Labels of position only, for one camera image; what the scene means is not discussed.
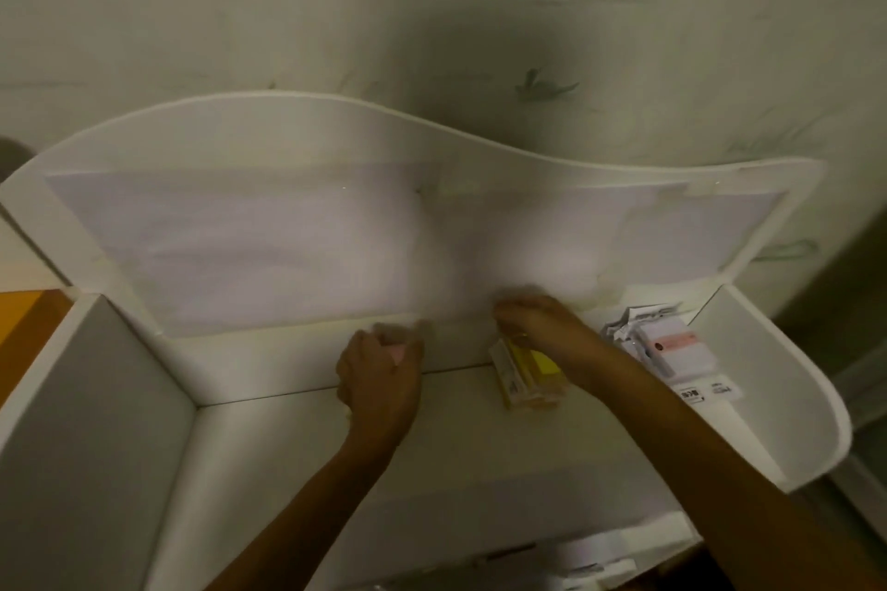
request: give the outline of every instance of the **white cabinet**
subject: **white cabinet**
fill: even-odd
[[[0,186],[6,209],[83,292],[0,410],[0,567],[5,581],[13,580],[9,588],[202,589],[344,438],[346,411],[331,386],[349,335],[376,320],[422,316],[176,336],[146,305],[144,281],[108,256],[104,237],[83,226],[83,215],[47,179],[73,172],[304,172],[336,160],[438,164],[435,197],[652,187],[656,200],[628,216],[628,227],[626,220],[617,225],[617,265],[603,250],[600,262],[579,262],[600,270],[580,281],[590,292],[572,304],[600,327],[626,305],[680,303],[745,392],[737,402],[701,406],[700,414],[782,488],[803,485],[846,454],[849,420],[834,389],[731,285],[812,189],[819,164],[601,167],[529,155],[333,97],[192,100],[78,134]],[[710,248],[707,240],[714,237],[706,211],[720,205],[708,197],[728,197],[729,205],[729,197],[765,194],[772,200],[760,221],[707,269],[715,255],[696,251],[725,243]],[[650,234],[670,253],[671,268],[660,268],[655,280],[630,280],[627,272],[650,261]],[[517,240],[514,251],[525,247]],[[681,253],[698,277],[682,278]],[[430,275],[435,262],[420,260],[413,274]],[[451,314],[431,325],[416,424],[313,587],[361,585],[680,509],[618,421],[583,392],[571,392],[553,411],[507,412],[492,369],[482,364],[495,334],[486,315]]]

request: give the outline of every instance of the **wall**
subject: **wall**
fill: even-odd
[[[0,136],[32,149],[152,103],[277,88],[347,94],[587,161],[826,159],[825,184],[741,281],[768,312],[887,196],[887,0],[0,0],[0,9]]]

